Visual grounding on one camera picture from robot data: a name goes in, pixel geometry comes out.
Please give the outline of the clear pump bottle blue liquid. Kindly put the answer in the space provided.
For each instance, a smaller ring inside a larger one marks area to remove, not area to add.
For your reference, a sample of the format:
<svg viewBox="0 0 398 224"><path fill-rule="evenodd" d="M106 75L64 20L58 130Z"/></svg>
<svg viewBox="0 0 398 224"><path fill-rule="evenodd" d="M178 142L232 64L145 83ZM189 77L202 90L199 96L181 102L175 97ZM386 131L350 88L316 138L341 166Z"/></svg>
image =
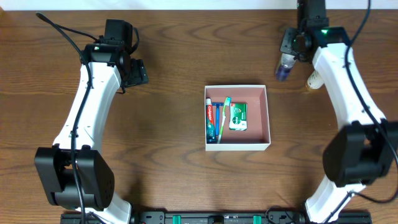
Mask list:
<svg viewBox="0 0 398 224"><path fill-rule="evenodd" d="M280 82L285 81L288 78L296 61L297 61L296 56L282 53L280 56L280 60L275 69L276 79Z"/></svg>

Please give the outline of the white bamboo print lotion tube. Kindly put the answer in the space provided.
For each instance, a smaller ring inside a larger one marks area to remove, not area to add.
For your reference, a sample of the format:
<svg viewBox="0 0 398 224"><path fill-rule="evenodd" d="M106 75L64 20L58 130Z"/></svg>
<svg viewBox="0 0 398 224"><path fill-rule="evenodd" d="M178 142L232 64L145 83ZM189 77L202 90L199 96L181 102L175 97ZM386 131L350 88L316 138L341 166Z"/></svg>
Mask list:
<svg viewBox="0 0 398 224"><path fill-rule="evenodd" d="M318 90L324 85L324 81L321 75L314 70L312 74L308 77L305 86L308 91Z"/></svg>

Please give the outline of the blue disposable razor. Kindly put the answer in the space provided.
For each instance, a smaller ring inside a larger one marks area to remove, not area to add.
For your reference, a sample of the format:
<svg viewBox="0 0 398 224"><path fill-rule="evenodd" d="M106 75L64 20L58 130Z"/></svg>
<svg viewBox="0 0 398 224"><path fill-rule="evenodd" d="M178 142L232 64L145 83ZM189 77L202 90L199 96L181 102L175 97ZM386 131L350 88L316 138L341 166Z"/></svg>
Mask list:
<svg viewBox="0 0 398 224"><path fill-rule="evenodd" d="M220 102L214 102L212 103L213 106L216 107L216 113L215 113L215 127L219 128L220 126L220 107L224 106L224 103L220 103Z"/></svg>

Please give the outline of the green white toothbrush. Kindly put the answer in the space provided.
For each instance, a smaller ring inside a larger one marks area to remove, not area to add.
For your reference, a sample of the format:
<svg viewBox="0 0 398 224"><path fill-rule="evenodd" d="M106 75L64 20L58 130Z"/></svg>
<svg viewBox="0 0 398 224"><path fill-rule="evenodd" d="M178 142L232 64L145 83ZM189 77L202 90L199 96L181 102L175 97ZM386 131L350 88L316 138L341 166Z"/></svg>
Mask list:
<svg viewBox="0 0 398 224"><path fill-rule="evenodd" d="M226 121L226 108L229 107L230 104L231 104L231 97L227 96L225 98L225 101L224 101L224 104L223 104L221 127L220 127L220 132L219 132L218 141L217 141L218 144L221 143L221 139L222 139L222 136L223 136L224 124L225 124L225 121Z"/></svg>

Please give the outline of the green white Dettol soap pack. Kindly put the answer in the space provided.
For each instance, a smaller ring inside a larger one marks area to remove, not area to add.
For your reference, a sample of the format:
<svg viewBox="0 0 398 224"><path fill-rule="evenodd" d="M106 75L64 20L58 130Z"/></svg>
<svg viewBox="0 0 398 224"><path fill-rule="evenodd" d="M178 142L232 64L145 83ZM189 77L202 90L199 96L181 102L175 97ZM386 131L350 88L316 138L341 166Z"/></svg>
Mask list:
<svg viewBox="0 0 398 224"><path fill-rule="evenodd" d="M229 129L232 131L245 131L248 128L248 105L246 103L231 103Z"/></svg>

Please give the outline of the green white toothpaste tube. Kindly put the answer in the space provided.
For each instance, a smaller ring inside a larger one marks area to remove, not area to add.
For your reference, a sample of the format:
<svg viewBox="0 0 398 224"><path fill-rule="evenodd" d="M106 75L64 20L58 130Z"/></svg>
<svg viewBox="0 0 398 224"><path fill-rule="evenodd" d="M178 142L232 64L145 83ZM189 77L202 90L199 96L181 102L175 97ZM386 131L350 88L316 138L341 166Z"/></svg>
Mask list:
<svg viewBox="0 0 398 224"><path fill-rule="evenodd" d="M210 98L207 98L205 100L205 103L206 103L206 141L207 143L211 143L216 141L213 105Z"/></svg>

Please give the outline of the pink cardboard box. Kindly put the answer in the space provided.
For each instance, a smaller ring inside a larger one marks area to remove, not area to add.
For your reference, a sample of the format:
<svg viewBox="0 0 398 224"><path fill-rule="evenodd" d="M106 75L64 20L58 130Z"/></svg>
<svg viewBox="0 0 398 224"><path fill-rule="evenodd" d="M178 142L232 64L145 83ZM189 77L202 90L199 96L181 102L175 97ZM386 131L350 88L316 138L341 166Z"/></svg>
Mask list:
<svg viewBox="0 0 398 224"><path fill-rule="evenodd" d="M210 85L205 87L204 99L211 102L224 103L225 98L231 97L231 103L246 103L248 105L248 128L245 131L229 129L230 106L226 108L221 143L218 144L218 135L221 127L222 110L220 107L220 126L215 127L216 141L206 141L206 103L205 103L205 150L206 151L264 151L271 144L269 127L269 112L267 93L264 85ZM213 106L214 123L216 107Z"/></svg>

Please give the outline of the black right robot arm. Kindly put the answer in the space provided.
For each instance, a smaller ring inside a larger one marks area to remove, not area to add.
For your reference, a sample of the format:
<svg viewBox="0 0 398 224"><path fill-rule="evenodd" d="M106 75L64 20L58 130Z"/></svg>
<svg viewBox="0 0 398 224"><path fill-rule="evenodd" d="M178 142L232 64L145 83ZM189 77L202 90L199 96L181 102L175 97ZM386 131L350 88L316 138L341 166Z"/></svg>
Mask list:
<svg viewBox="0 0 398 224"><path fill-rule="evenodd" d="M343 208L397 162L397 122L376 106L342 27L288 28L280 46L280 69L311 61L313 78L325 85L338 133L323 153L325 176L305 203L307 223L336 223Z"/></svg>

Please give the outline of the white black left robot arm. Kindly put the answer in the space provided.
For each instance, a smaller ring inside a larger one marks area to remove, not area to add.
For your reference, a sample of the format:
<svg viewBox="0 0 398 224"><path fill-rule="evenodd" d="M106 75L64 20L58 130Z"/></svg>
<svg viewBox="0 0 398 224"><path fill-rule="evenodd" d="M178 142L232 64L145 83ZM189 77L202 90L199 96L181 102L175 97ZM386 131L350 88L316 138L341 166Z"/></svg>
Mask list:
<svg viewBox="0 0 398 224"><path fill-rule="evenodd" d="M101 223L133 223L132 205L114 191L114 174L101 155L109 108L119 88L133 86L142 60L132 47L88 44L80 84L68 118L52 147L38 148L34 163L51 205L93 215Z"/></svg>

